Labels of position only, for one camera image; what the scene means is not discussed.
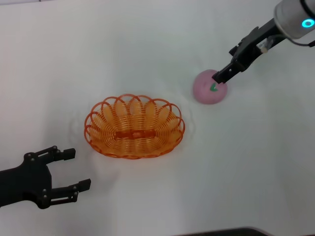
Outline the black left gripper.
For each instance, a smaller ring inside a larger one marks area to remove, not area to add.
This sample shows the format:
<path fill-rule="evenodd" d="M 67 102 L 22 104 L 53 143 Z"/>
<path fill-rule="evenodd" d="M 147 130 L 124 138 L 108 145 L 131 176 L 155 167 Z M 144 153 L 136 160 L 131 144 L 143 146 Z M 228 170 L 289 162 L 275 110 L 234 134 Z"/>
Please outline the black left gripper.
<path fill-rule="evenodd" d="M 61 151 L 57 146 L 25 154 L 21 165 L 0 172 L 0 206 L 31 201 L 40 209 L 46 209 L 50 205 L 77 202 L 79 193 L 90 189 L 91 180 L 52 189 L 47 167 L 51 162 L 74 159 L 75 154 L 74 148 Z"/>

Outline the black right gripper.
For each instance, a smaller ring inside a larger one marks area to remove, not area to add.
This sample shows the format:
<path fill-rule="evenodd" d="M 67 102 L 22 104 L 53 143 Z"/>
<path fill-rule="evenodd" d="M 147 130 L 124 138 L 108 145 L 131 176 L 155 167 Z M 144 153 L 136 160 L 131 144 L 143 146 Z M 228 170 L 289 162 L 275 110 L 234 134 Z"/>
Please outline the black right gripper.
<path fill-rule="evenodd" d="M 271 19 L 261 27 L 254 28 L 245 36 L 229 53 L 232 55 L 231 62 L 222 70 L 216 72 L 212 78 L 218 84 L 226 83 L 239 72 L 243 72 L 260 56 L 261 49 L 257 46 L 269 36 L 280 33 L 274 19 Z"/>

